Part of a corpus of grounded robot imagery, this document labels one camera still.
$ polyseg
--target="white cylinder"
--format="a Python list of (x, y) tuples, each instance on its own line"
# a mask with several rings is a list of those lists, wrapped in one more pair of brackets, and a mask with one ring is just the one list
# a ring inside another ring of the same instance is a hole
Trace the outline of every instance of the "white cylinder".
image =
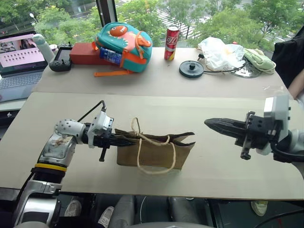
[(46, 39), (44, 39), (43, 35), (35, 34), (33, 36), (33, 41), (35, 42), (35, 44), (37, 44), (38, 49), (40, 50), (47, 63), (50, 63), (50, 61), (54, 58), (55, 55), (49, 47), (48, 43), (46, 42)]

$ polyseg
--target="red can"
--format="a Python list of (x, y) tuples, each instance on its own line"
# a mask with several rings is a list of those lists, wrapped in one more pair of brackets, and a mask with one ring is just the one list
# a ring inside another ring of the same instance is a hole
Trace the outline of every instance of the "red can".
[(169, 26), (167, 29), (165, 59), (172, 61), (175, 55), (177, 41), (179, 39), (180, 30), (177, 26)]

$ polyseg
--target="plastic bag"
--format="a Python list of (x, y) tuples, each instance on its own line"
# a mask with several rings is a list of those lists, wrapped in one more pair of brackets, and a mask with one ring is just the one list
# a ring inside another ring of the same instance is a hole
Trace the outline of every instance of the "plastic bag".
[(237, 44), (224, 44), (221, 39), (208, 37), (199, 43), (210, 70), (231, 70), (241, 67), (245, 61), (244, 48)]

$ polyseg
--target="teal backpack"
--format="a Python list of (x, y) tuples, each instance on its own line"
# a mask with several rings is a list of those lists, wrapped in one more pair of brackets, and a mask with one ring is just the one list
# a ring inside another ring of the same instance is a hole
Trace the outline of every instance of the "teal backpack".
[(99, 48), (100, 53), (106, 48), (116, 52), (114, 55), (117, 57), (121, 55), (119, 66), (127, 71), (116, 71), (107, 75), (142, 72), (147, 67), (152, 53), (152, 40), (147, 33), (119, 22), (106, 24), (97, 34), (92, 46)]

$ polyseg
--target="sneaker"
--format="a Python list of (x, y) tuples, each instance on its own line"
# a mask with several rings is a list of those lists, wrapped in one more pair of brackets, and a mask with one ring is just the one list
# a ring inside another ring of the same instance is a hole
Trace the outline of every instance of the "sneaker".
[(66, 208), (65, 217), (80, 216), (80, 213), (81, 213), (81, 203), (76, 199), (71, 200), (68, 207)]
[(98, 223), (103, 225), (104, 228), (108, 227), (113, 211), (114, 207), (110, 206), (106, 210), (104, 210), (103, 214), (100, 216)]
[(258, 216), (264, 216), (267, 211), (268, 201), (251, 201), (252, 210)]

